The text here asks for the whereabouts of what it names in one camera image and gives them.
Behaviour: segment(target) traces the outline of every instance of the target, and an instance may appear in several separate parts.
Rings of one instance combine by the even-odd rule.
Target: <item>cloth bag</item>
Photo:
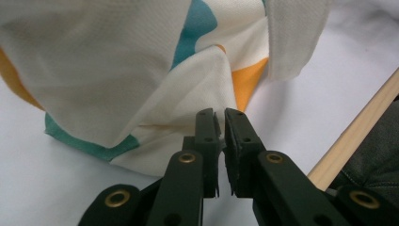
[[[299,75],[330,2],[0,0],[0,73],[47,134],[162,175],[196,112],[244,111],[264,73]]]

